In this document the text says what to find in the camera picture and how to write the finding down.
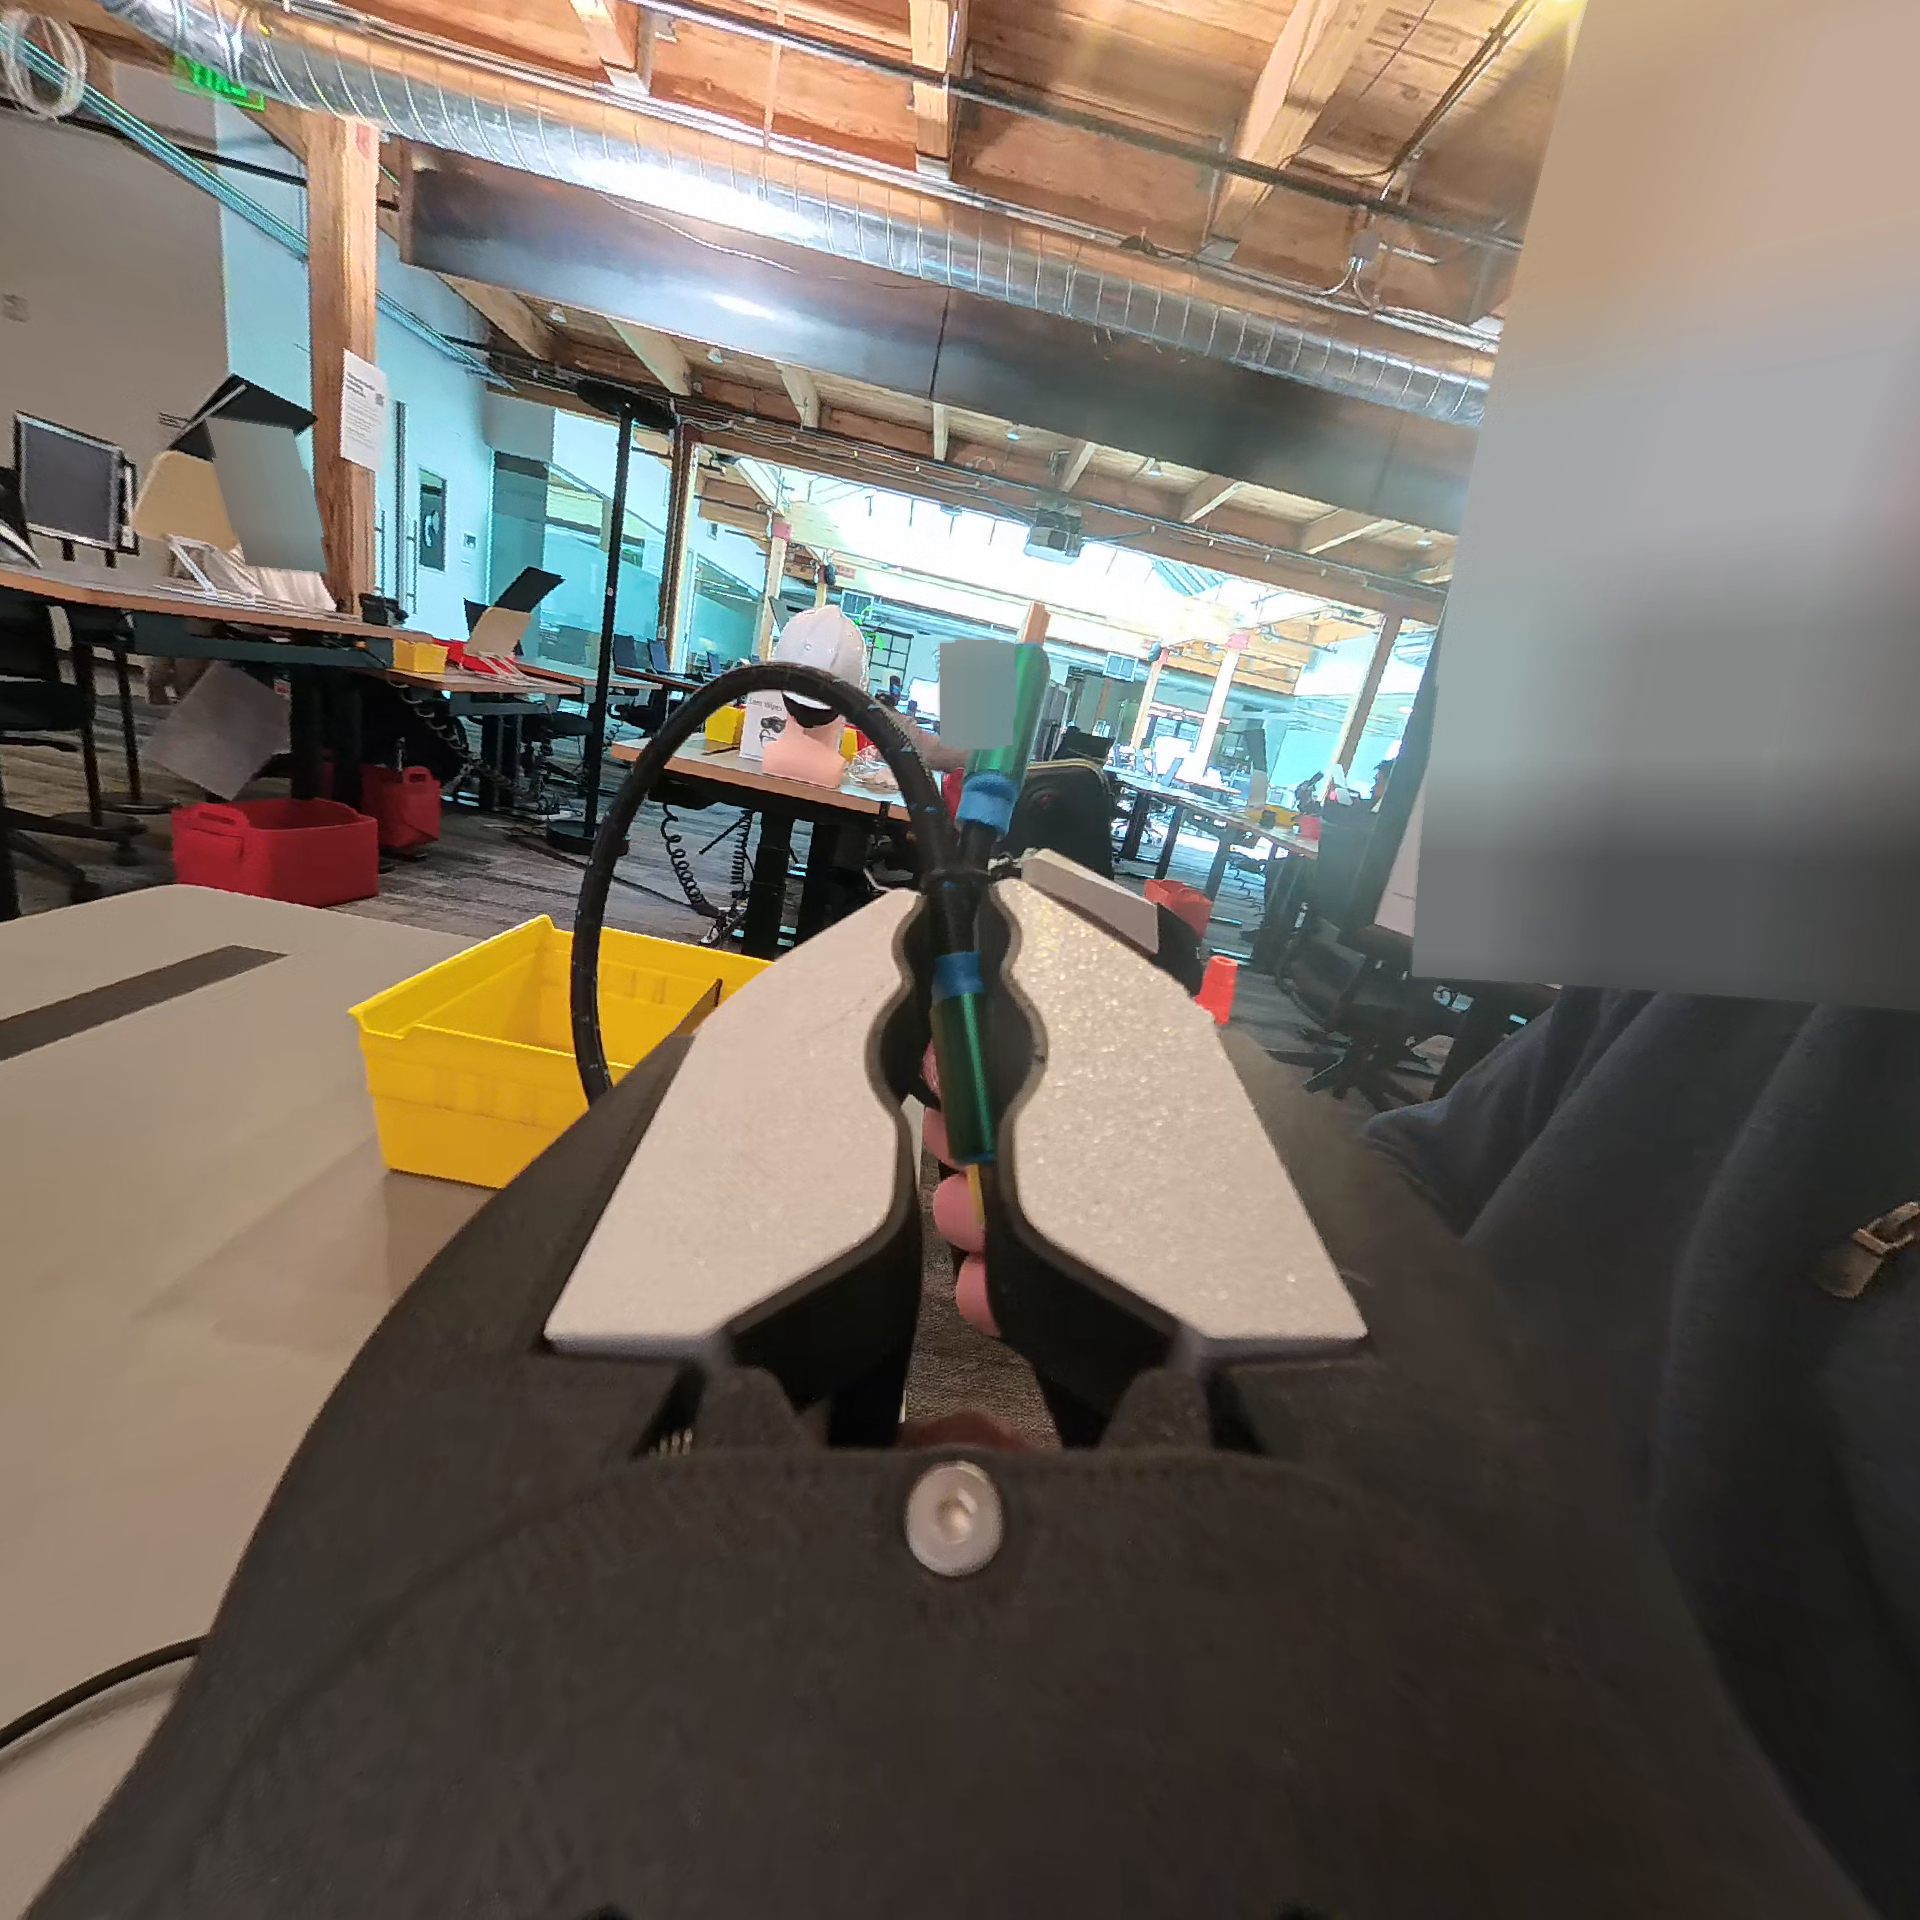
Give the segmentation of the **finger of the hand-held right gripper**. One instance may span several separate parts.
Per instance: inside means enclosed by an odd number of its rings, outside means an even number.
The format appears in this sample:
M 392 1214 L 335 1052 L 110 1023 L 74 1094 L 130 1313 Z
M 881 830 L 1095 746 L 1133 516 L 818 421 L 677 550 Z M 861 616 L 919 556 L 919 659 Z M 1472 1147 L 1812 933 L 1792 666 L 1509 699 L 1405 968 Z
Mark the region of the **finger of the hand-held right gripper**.
M 1164 912 L 1157 900 L 1130 893 L 1116 879 L 1095 876 L 1062 854 L 1026 854 L 1021 883 L 1068 913 L 1116 936 L 1133 954 L 1164 965 Z

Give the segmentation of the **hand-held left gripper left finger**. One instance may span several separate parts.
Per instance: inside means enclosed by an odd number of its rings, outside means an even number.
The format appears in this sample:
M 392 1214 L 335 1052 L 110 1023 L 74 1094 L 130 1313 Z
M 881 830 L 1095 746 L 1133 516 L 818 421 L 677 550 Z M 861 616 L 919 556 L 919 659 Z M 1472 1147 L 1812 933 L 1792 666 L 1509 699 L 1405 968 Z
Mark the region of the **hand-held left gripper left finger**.
M 762 1367 L 800 1411 L 902 1409 L 919 921 L 922 898 L 888 893 L 700 1027 L 550 1308 L 550 1349 Z

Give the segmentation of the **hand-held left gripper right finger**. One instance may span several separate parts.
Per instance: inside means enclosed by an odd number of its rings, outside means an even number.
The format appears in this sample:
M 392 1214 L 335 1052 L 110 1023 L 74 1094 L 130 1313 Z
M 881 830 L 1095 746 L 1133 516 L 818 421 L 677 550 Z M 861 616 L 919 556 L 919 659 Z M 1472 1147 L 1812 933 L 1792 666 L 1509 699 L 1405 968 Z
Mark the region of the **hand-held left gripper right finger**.
M 1062 1398 L 1353 1355 L 1362 1308 L 1214 1018 L 1030 879 L 988 898 L 988 1293 Z

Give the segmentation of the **yellow plastic bin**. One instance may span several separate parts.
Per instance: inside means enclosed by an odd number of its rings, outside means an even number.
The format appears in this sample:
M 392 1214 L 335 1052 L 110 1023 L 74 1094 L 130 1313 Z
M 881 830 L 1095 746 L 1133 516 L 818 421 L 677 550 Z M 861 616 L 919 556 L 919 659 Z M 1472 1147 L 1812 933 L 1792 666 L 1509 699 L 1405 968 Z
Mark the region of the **yellow plastic bin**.
M 598 1018 L 611 1076 L 692 1032 L 763 970 L 726 947 L 606 930 Z M 364 999 L 351 1018 L 389 1172 L 504 1190 L 585 1115 L 571 933 L 553 917 L 492 933 Z

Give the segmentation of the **person's right hand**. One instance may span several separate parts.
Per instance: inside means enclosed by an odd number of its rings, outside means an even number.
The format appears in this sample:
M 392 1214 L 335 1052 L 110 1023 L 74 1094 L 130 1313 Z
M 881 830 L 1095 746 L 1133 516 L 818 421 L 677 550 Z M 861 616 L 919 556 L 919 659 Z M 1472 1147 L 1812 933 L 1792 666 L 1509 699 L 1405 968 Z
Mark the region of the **person's right hand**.
M 940 1094 L 935 1084 L 929 1090 L 922 1135 L 925 1152 L 939 1167 L 932 1217 L 955 1255 L 955 1307 L 969 1329 L 996 1339 L 1001 1325 L 988 1287 L 988 1201 L 981 1197 L 981 1169 L 955 1160 Z

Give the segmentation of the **black mesh office chair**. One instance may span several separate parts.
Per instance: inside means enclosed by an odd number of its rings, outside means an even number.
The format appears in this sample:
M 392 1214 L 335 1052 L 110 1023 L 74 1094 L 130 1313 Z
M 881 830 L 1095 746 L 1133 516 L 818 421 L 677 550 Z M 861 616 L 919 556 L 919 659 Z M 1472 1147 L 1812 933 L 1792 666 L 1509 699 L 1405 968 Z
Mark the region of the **black mesh office chair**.
M 1421 826 L 1425 784 L 1391 794 L 1364 826 L 1333 814 L 1273 968 L 1307 1023 L 1292 1046 L 1267 1042 L 1267 1054 L 1307 1090 L 1354 1096 L 1373 1115 L 1453 1090 L 1558 999 L 1538 982 L 1418 970 Z

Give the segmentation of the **wooden top office desk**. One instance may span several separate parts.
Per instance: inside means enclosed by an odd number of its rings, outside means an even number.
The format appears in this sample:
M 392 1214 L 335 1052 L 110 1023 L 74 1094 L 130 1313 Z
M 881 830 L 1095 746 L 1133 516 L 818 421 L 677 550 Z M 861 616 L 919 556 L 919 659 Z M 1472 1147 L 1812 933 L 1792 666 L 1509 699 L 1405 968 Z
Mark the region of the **wooden top office desk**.
M 677 748 L 665 738 L 618 746 L 611 751 L 625 766 L 646 766 L 640 799 L 653 788 L 685 788 L 688 799 L 732 802 L 762 820 L 754 869 L 749 879 L 745 912 L 739 917 L 739 947 L 749 958 L 773 960 L 793 945 L 828 930 L 835 904 L 835 879 L 867 879 L 880 843 L 916 855 L 913 814 L 899 794 L 868 794 L 857 788 L 820 788 L 773 778 L 763 765 L 739 751 L 706 753 Z

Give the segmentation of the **black stand pole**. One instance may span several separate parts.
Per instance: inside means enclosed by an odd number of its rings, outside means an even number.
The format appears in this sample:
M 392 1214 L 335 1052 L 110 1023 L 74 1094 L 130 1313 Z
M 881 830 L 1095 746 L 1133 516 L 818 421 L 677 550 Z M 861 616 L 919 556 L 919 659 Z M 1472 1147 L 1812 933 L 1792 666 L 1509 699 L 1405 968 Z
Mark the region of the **black stand pole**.
M 660 597 L 656 597 L 656 635 L 672 635 L 672 616 L 680 604 L 680 545 L 683 545 L 683 507 L 685 507 L 685 481 L 688 481 L 688 458 L 695 442 L 685 433 L 685 421 L 670 395 L 656 395 L 637 389 L 628 378 L 601 378 L 601 375 L 578 375 L 574 395 L 618 421 L 618 458 L 613 458 L 613 489 L 611 489 L 611 529 L 609 529 L 609 552 L 606 552 L 606 614 L 601 614 L 601 642 L 598 642 L 598 668 L 595 668 L 595 695 L 587 704 L 587 738 L 581 748 L 581 817 L 553 823 L 546 838 L 556 854 L 587 855 L 595 849 L 595 837 L 601 826 L 606 809 L 606 765 L 611 757 L 611 672 L 613 672 L 613 629 L 618 629 L 618 601 L 620 601 L 620 556 L 628 545 L 628 492 L 634 473 L 634 445 L 637 431 L 656 431 L 665 439 L 665 464 L 670 464 L 670 495 L 665 495 L 665 537 L 664 537 L 664 575 L 660 575 Z

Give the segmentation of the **red bag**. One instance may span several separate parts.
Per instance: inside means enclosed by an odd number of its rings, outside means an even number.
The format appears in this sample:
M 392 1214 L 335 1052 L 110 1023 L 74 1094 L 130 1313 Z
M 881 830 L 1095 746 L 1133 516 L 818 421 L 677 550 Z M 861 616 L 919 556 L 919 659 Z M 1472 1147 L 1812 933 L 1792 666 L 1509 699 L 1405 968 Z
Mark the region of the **red bag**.
M 361 766 L 361 814 L 385 859 L 417 855 L 442 838 L 445 791 L 430 766 Z

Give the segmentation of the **person's black top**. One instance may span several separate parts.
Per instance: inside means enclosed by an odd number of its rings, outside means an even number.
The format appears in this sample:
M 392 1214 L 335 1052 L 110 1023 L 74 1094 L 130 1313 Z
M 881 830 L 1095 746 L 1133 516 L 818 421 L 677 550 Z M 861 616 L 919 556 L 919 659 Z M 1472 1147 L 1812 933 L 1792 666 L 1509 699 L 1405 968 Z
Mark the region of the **person's black top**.
M 1917 1017 L 1565 991 L 1362 1139 L 1587 1381 L 1792 1802 L 1917 1917 Z

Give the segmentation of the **long wooden work desk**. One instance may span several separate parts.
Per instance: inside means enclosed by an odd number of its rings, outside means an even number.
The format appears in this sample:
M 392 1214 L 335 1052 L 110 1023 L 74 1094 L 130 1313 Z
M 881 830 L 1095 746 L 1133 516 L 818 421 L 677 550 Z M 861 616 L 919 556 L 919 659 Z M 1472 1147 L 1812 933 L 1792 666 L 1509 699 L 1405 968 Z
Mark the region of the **long wooden work desk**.
M 94 753 L 94 658 L 185 659 L 202 666 L 173 721 L 202 725 L 205 753 L 171 765 L 205 798 L 337 799 L 361 809 L 361 766 L 425 765 L 442 791 L 478 778 L 515 799 L 515 778 L 478 757 L 449 695 L 473 695 L 504 721 L 505 680 L 394 672 L 392 637 L 361 621 L 307 611 L 243 609 L 222 597 L 157 587 L 64 586 L 19 567 L 5 573 L 5 740 L 74 748 L 84 814 L 37 817 L 5 807 L 5 921 L 19 917 L 18 855 L 65 883 L 69 900 L 94 900 L 102 884 L 43 838 L 99 843 L 122 865 L 140 865 L 144 823 L 109 814 Z

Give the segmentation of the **black computer monitor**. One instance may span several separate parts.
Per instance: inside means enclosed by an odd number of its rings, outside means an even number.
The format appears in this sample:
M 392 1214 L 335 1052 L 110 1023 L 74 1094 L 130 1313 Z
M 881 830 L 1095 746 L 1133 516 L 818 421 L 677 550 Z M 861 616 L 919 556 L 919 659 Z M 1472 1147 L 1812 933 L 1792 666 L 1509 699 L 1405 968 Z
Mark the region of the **black computer monitor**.
M 136 550 L 135 464 L 118 445 L 19 413 L 12 416 L 12 466 L 32 539 L 102 552 L 109 564 Z

